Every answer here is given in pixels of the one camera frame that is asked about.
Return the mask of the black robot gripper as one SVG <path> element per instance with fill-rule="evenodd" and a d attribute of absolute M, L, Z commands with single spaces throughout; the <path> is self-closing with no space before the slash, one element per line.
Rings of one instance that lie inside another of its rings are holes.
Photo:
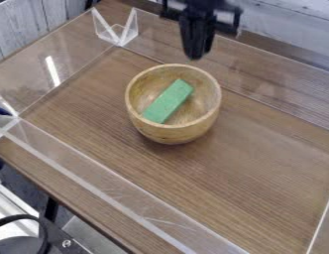
<path fill-rule="evenodd" d="M 160 17 L 179 22 L 183 50 L 189 60 L 209 52 L 215 30 L 233 36 L 237 34 L 243 9 L 228 0 L 160 0 L 160 5 Z"/>

